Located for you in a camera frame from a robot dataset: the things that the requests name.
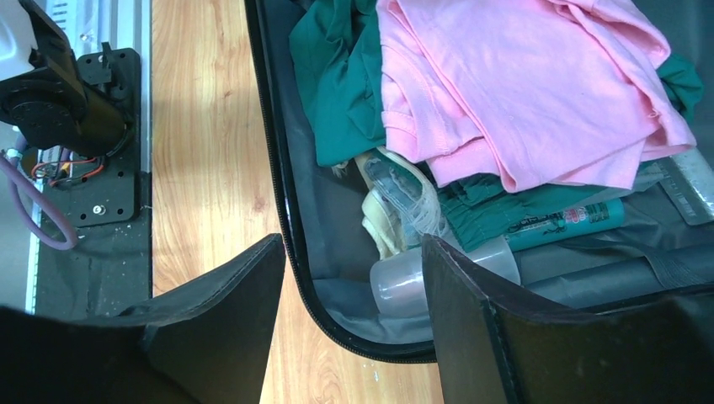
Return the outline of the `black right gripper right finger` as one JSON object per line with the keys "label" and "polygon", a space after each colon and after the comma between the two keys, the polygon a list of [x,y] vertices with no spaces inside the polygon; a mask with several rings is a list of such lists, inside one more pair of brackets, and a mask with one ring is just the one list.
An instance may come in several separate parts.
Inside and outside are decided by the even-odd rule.
{"label": "black right gripper right finger", "polygon": [[713,287],[576,310],[480,267],[438,237],[422,247],[448,403],[710,403]]}

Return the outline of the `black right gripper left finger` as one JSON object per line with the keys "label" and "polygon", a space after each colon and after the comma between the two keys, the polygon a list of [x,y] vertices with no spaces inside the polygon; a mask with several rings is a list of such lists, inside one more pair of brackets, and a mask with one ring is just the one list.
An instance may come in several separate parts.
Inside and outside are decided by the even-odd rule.
{"label": "black right gripper left finger", "polygon": [[285,274],[282,237],[117,316],[1,310],[4,403],[257,403]]}

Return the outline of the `black white space suitcase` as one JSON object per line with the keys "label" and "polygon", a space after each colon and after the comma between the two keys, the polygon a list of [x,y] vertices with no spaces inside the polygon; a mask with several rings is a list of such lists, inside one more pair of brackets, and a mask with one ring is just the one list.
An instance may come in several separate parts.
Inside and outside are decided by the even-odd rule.
{"label": "black white space suitcase", "polygon": [[[365,185],[351,168],[338,179],[315,163],[314,135],[299,99],[289,34],[312,1],[244,1],[253,64],[264,112],[266,140],[280,225],[297,288],[313,321],[343,348],[359,356],[394,364],[436,362],[428,315],[392,318],[377,314],[368,285],[377,249],[361,227],[360,205]],[[665,21],[667,1],[635,1],[665,34],[679,36],[693,22]],[[713,38],[713,3],[685,1],[677,21],[705,17],[692,31]],[[713,282],[713,222],[688,226],[661,187],[626,198],[625,225],[598,238],[643,242],[669,250],[674,258]],[[634,288],[645,279],[644,258],[622,248],[587,252],[551,243],[515,253],[525,287],[541,292],[560,280],[575,280],[582,272],[595,280],[598,293],[615,279]]]}

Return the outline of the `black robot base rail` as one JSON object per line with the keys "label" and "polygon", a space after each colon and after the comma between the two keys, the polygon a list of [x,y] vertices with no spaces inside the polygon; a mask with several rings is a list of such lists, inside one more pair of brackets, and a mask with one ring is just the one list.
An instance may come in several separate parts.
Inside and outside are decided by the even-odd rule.
{"label": "black robot base rail", "polygon": [[57,251],[29,239],[24,309],[60,319],[113,316],[152,295],[152,5],[45,1],[66,32],[83,77],[131,109],[131,140],[99,163],[39,189],[77,228]]}

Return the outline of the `pink garment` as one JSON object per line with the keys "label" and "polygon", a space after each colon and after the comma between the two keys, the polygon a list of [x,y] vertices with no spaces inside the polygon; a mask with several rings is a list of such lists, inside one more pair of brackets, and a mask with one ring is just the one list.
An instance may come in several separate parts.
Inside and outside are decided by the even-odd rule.
{"label": "pink garment", "polygon": [[696,144],[657,70],[664,35],[631,1],[380,1],[388,150],[439,185],[497,175],[629,189]]}

